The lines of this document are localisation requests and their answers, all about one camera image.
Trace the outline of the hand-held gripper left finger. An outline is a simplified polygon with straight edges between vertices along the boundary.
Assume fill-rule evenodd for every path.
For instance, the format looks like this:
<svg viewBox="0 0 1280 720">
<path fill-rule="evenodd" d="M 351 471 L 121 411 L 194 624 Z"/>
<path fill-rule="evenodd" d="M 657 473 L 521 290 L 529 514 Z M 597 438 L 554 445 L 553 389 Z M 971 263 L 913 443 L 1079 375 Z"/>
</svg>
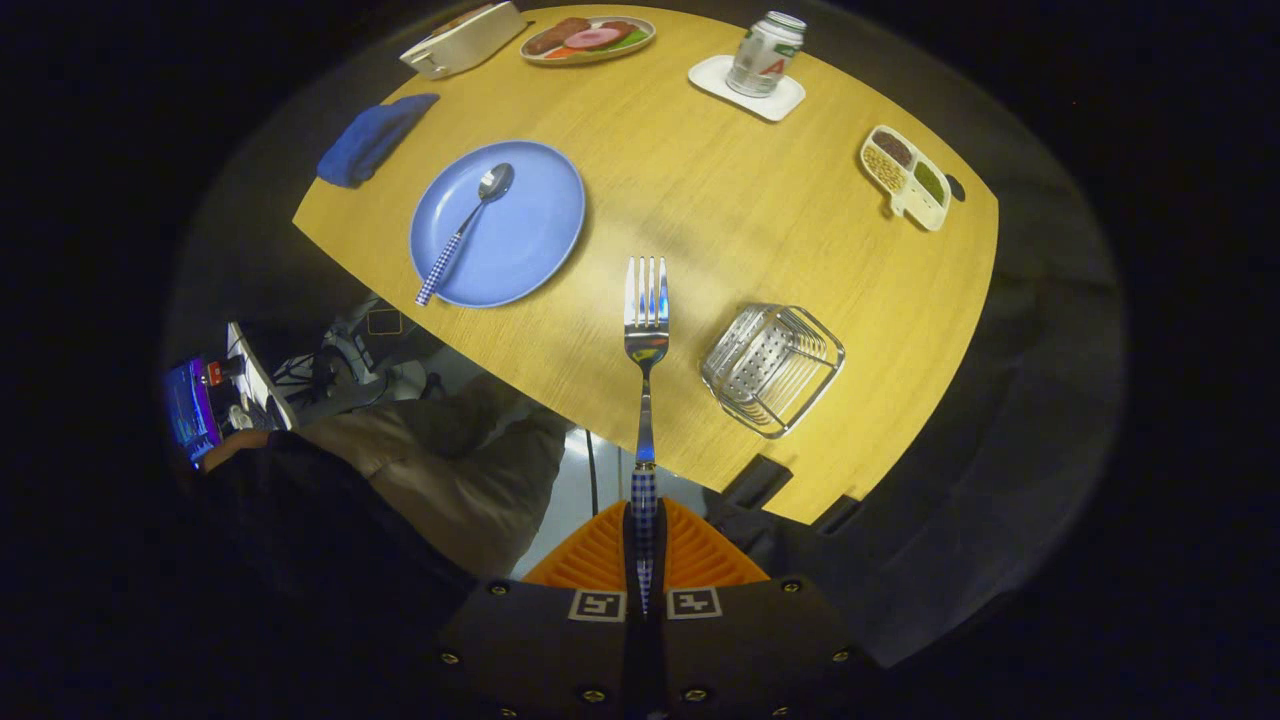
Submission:
<svg viewBox="0 0 1280 720">
<path fill-rule="evenodd" d="M 628 594 L 611 505 L 532 582 L 484 577 L 440 632 L 440 688 L 458 719 L 622 719 Z"/>
</svg>

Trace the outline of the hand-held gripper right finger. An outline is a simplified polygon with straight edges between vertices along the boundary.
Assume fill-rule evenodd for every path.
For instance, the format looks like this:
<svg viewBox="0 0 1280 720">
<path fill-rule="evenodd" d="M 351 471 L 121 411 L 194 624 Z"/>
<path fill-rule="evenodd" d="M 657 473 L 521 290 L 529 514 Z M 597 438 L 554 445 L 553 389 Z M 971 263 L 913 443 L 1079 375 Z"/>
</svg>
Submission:
<svg viewBox="0 0 1280 720">
<path fill-rule="evenodd" d="M 820 587 L 764 573 L 666 498 L 662 678 L 672 719 L 855 719 L 883 680 Z"/>
</svg>

